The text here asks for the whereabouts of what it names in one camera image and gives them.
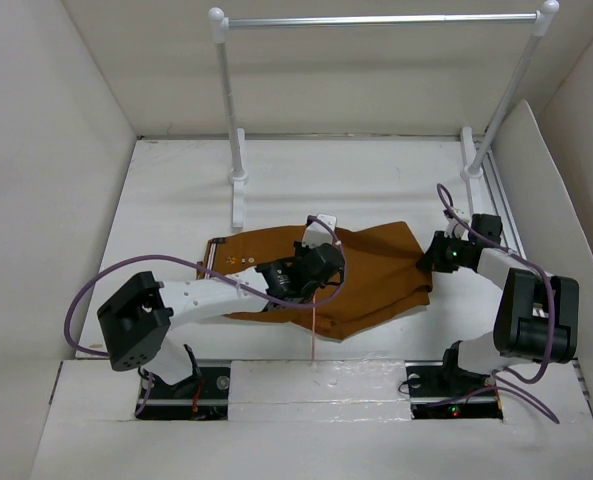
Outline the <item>pink wire hanger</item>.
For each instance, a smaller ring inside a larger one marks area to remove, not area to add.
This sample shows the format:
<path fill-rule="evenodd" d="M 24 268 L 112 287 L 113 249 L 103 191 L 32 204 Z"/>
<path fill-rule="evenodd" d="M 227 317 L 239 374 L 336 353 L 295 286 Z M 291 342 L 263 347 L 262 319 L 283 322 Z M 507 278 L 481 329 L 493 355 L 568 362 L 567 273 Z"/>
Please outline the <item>pink wire hanger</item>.
<path fill-rule="evenodd" d="M 311 344 L 310 344 L 310 361 L 312 364 L 316 361 L 316 325 L 317 325 L 317 308 L 312 307 L 311 310 Z"/>

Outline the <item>brown trousers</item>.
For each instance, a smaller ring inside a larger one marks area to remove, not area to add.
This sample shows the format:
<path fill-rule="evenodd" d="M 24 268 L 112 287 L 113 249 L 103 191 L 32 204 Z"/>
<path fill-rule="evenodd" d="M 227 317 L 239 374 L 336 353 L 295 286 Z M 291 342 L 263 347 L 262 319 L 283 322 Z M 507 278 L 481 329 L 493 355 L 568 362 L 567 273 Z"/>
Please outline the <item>brown trousers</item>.
<path fill-rule="evenodd" d="M 294 253 L 294 243 L 304 231 L 304 226 L 291 225 L 212 238 L 206 245 L 203 264 L 222 274 L 233 274 L 257 263 L 285 258 Z M 430 303 L 432 274 L 416 267 L 423 252 L 406 223 L 361 231 L 338 227 L 335 232 L 344 246 L 349 275 L 339 296 L 317 309 L 318 335 L 342 341 Z M 235 313 L 230 317 L 311 329 L 309 310 Z"/>

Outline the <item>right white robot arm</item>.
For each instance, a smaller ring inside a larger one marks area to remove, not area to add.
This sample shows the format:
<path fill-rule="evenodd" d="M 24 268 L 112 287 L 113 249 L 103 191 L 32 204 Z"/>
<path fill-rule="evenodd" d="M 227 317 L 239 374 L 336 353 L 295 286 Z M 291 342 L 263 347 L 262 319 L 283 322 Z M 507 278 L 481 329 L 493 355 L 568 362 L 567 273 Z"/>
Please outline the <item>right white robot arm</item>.
<path fill-rule="evenodd" d="M 535 384 L 550 364 L 571 361 L 577 347 L 579 283 L 550 275 L 502 247 L 498 216 L 475 214 L 464 221 L 449 210 L 445 216 L 448 228 L 434 233 L 417 267 L 436 273 L 467 268 L 491 281 L 502 295 L 490 332 L 445 350 L 434 374 L 437 385 L 456 395 L 483 386 L 495 372 Z"/>

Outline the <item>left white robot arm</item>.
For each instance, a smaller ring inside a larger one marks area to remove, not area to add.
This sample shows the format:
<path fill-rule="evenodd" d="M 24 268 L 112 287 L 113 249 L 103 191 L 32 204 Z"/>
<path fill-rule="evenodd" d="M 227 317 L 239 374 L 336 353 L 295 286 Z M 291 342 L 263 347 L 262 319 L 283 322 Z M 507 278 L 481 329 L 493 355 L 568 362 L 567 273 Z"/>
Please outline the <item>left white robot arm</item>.
<path fill-rule="evenodd" d="M 137 273 L 97 311 L 111 368 L 143 368 L 175 395 L 188 396 L 198 387 L 199 373 L 190 348 L 168 338 L 171 330 L 234 313 L 304 307 L 319 289 L 341 286 L 344 274 L 345 258 L 329 243 L 297 247 L 292 257 L 234 274 L 186 282 Z"/>

